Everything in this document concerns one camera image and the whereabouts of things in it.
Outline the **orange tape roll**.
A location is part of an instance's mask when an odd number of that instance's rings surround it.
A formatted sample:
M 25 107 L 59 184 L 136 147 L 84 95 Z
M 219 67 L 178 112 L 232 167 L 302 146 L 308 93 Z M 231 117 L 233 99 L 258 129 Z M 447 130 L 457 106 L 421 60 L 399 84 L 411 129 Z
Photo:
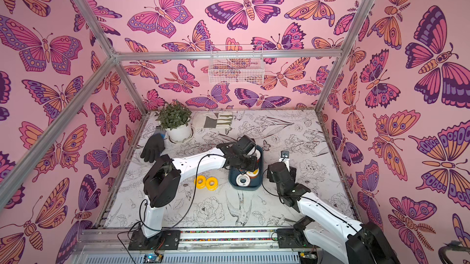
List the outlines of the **orange tape roll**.
M 259 150 L 255 150 L 255 155 L 257 157 L 257 161 L 259 162 L 261 160 L 261 152 Z

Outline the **white tape roll front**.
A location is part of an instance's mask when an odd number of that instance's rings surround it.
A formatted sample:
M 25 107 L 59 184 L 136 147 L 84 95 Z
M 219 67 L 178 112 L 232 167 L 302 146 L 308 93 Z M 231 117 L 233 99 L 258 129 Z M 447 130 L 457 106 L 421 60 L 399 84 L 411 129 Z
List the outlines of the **white tape roll front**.
M 240 174 L 236 177 L 236 185 L 241 188 L 249 187 L 251 178 L 247 174 Z

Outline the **teal plastic storage box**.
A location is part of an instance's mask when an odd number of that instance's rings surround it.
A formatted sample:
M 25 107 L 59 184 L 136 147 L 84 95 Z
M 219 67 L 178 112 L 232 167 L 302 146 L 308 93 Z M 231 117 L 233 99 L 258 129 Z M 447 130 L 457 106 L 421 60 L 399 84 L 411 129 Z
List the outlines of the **teal plastic storage box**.
M 254 172 L 246 172 L 237 168 L 230 167 L 228 181 L 233 188 L 241 191 L 255 191 L 262 183 L 263 173 L 263 149 L 256 147 L 255 154 L 257 157 L 257 168 Z

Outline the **small yellow white tape roll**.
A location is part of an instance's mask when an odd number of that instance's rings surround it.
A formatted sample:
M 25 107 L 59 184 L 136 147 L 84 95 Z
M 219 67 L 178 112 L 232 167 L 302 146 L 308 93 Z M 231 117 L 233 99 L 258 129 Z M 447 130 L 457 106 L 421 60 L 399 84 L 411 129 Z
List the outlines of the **small yellow white tape roll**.
M 251 178 L 255 178 L 255 177 L 258 176 L 259 170 L 256 169 L 254 172 L 247 172 L 246 174 L 247 174 L 249 177 L 251 177 Z

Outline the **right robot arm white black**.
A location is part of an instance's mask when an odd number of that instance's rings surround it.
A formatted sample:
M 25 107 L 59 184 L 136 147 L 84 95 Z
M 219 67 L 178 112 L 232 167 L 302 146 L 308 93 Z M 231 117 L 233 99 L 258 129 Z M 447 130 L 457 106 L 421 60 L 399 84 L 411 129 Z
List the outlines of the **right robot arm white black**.
M 344 264 L 398 264 L 400 261 L 383 231 L 374 222 L 352 219 L 295 182 L 288 166 L 276 162 L 266 169 L 276 184 L 281 202 L 303 215 L 297 234 L 307 243 L 333 255 Z

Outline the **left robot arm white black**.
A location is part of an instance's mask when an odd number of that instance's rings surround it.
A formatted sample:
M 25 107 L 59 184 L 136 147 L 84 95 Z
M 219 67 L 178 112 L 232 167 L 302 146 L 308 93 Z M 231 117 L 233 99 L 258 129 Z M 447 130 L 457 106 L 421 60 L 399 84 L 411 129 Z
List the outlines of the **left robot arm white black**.
M 145 211 L 140 213 L 141 231 L 150 239 L 161 231 L 165 206 L 176 197 L 178 187 L 187 178 L 221 168 L 238 170 L 241 174 L 254 172 L 262 166 L 263 150 L 246 135 L 235 142 L 218 144 L 203 153 L 170 158 L 163 155 L 143 178 Z

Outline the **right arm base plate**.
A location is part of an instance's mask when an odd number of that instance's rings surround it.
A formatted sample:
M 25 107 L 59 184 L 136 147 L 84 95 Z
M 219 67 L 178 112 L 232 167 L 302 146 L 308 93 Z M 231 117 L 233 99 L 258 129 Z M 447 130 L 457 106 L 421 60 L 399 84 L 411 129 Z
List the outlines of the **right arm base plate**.
M 293 228 L 278 228 L 276 230 L 277 243 L 282 249 L 311 249 L 310 244 L 304 234 Z

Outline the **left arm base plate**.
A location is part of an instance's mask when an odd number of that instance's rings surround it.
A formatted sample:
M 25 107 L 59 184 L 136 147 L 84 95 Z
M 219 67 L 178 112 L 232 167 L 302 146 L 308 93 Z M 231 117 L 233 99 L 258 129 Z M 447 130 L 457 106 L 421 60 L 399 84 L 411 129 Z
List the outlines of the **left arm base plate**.
M 180 230 L 167 230 L 146 238 L 142 230 L 132 233 L 128 246 L 130 251 L 159 251 L 177 250 L 181 238 Z

